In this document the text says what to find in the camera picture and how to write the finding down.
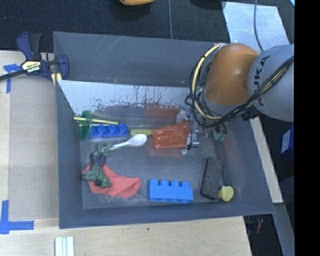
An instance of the blue clamp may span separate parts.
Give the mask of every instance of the blue clamp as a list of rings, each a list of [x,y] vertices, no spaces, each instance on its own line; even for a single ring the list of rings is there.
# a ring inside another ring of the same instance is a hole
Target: blue clamp
[[[7,235],[10,231],[17,230],[33,230],[34,220],[25,221],[9,221],[8,220],[9,201],[2,201],[1,219],[0,219],[0,234]]]
[[[194,199],[193,189],[188,181],[149,180],[148,201],[190,203]]]
[[[26,31],[20,34],[16,43],[19,51],[25,56],[25,62],[21,64],[21,67],[25,70],[25,74],[28,76],[39,76],[49,81],[52,81],[53,72],[50,71],[51,64],[60,64],[60,74],[63,80],[67,79],[69,74],[69,64],[67,56],[62,54],[58,56],[57,61],[48,61],[41,59],[41,54],[39,53],[39,40],[41,33],[31,34]],[[25,67],[25,64],[30,63],[33,68]]]
[[[17,65],[17,64],[4,65],[3,68],[8,74],[10,74],[11,72],[22,70],[20,65]],[[10,92],[11,92],[11,78],[8,78],[6,82],[6,93],[8,94]]]
[[[128,136],[126,124],[93,124],[89,139],[95,138],[119,138]]]

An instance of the black cord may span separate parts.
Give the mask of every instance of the black cord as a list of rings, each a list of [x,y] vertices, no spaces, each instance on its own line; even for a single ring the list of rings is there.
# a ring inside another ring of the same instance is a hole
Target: black cord
[[[254,12],[253,12],[253,26],[254,26],[254,34],[255,34],[255,39],[259,45],[259,48],[261,50],[261,52],[264,52],[264,49],[262,48],[261,46],[261,43],[260,43],[260,40],[259,40],[259,37],[258,37],[258,33],[257,33],[257,25],[256,25],[256,19],[257,19],[257,4],[258,4],[258,0],[255,0],[255,3],[254,3]]]
[[[168,0],[168,4],[169,4],[169,27],[170,27],[170,36],[171,36],[171,39],[174,39],[174,37],[173,37],[173,33],[172,33],[172,23],[171,23],[171,3],[170,3],[170,0]]]

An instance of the blue lego brick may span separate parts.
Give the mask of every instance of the blue lego brick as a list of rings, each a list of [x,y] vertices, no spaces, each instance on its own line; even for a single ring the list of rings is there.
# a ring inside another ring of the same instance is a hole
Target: blue lego brick
[[[188,181],[149,180],[148,201],[190,203],[194,199],[193,189]]]
[[[128,135],[126,124],[93,124],[89,139],[94,138],[119,138]]]
[[[2,201],[0,234],[7,235],[10,231],[33,230],[34,220],[9,221],[8,220],[9,201]]]

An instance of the red cloth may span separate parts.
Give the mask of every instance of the red cloth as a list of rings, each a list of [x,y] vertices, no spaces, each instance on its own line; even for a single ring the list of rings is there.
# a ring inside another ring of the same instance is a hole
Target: red cloth
[[[90,168],[91,165],[89,164],[84,169],[82,174],[85,174],[90,170]],[[102,170],[104,171],[104,175],[111,181],[111,187],[101,188],[97,186],[94,181],[88,181],[90,191],[92,193],[100,193],[112,197],[120,196],[122,198],[129,198],[137,193],[138,189],[140,188],[140,178],[130,178],[122,175],[117,175],[106,164],[103,166]]]

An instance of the black sponge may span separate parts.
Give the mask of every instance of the black sponge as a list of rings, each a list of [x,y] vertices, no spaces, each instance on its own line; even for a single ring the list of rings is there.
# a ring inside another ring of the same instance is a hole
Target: black sponge
[[[209,156],[204,163],[200,196],[210,200],[217,199],[219,189],[224,185],[223,162],[215,157]]]

